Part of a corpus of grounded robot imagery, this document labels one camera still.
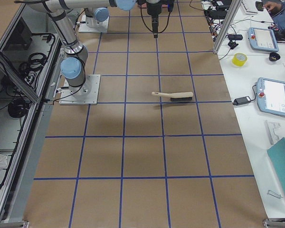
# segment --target person's hand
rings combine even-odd
[[[279,3],[268,1],[264,7],[267,9],[268,12],[277,13],[281,10],[282,5]]]

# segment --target brush bristles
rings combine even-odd
[[[180,98],[170,98],[171,101],[191,101],[192,100],[192,96],[190,97],[180,97]]]

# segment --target yellow tape roll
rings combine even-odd
[[[236,66],[243,66],[247,61],[247,56],[243,53],[236,53],[233,56],[232,63]]]

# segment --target white table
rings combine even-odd
[[[250,16],[245,15],[242,10],[239,9],[234,22],[249,17]],[[254,16],[253,20],[270,21],[271,18],[268,13],[264,11]],[[250,20],[236,24],[235,30],[243,35],[243,40],[237,41],[239,46],[231,50],[226,57],[220,60],[232,100],[247,95],[253,99],[252,86],[256,84],[256,81],[260,77],[285,81],[285,44],[278,45],[280,49],[278,53],[281,59],[273,63],[268,59],[268,52],[252,50],[247,39],[247,29],[249,27],[267,28],[267,26],[269,26],[269,24]],[[228,39],[224,41],[218,52],[219,58],[228,52],[229,46],[227,46],[227,43]],[[238,52],[244,53],[248,57],[243,67],[236,67],[231,62],[234,54]],[[265,123],[266,120],[280,123],[281,128],[279,128],[277,133],[282,137],[285,136],[285,118],[261,112],[256,102],[235,106],[235,112],[266,214],[272,219],[285,218],[284,193],[266,152],[272,145],[270,144]],[[284,198],[278,199],[268,195],[269,190],[281,194]]]

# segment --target white bracket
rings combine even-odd
[[[81,24],[79,26],[79,30],[78,32],[79,33],[107,33],[108,32],[108,26],[109,26],[109,18],[103,22],[101,22],[99,24],[98,27],[96,28],[90,28],[88,27],[85,23]],[[86,21],[86,16],[83,15],[82,18],[81,18],[81,22],[85,22]]]
[[[63,90],[61,93],[61,97],[68,97],[62,98],[61,100],[59,100],[59,103],[61,105],[96,105],[98,100],[100,77],[100,75],[87,75],[86,83],[91,83],[92,89],[90,93],[86,96],[74,97],[73,95],[71,95],[70,90]],[[68,82],[65,81],[63,86],[68,87]]]

